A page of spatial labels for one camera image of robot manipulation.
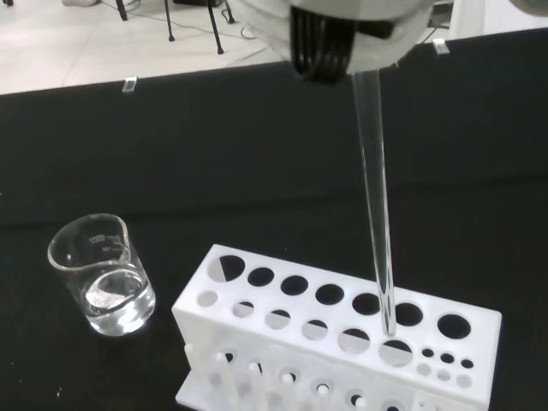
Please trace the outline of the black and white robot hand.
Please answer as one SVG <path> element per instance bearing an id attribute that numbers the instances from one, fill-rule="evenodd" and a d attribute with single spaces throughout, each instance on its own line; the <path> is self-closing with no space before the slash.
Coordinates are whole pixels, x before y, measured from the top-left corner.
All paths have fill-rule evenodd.
<path id="1" fill-rule="evenodd" d="M 346 74 L 383 69 L 404 57 L 426 30 L 433 3 L 234 1 L 231 6 L 303 80 L 335 84 Z"/>

